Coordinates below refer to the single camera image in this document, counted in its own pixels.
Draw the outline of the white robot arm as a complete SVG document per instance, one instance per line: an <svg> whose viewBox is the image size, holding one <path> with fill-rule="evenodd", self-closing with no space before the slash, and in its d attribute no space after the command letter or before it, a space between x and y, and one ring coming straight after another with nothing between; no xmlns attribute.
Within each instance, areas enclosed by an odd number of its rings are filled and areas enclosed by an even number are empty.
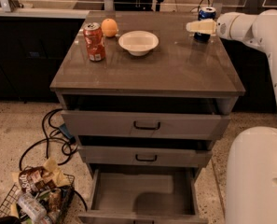
<svg viewBox="0 0 277 224"><path fill-rule="evenodd" d="M224 13L186 25L189 32L234 40L264 53L277 109L277 10ZM277 128L256 126L234 139L226 177L225 224L277 224Z"/></svg>

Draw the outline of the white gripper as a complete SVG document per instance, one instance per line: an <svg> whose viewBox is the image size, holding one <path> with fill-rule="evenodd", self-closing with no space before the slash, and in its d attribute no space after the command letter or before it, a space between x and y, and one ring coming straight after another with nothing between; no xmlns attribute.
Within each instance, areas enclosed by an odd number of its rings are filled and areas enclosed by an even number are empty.
<svg viewBox="0 0 277 224"><path fill-rule="evenodd" d="M212 35L216 31L220 38L240 41L240 16L241 14L237 12L225 13L219 16L217 22L215 22L213 19L188 22L186 29L188 32L201 33L206 35Z"/></svg>

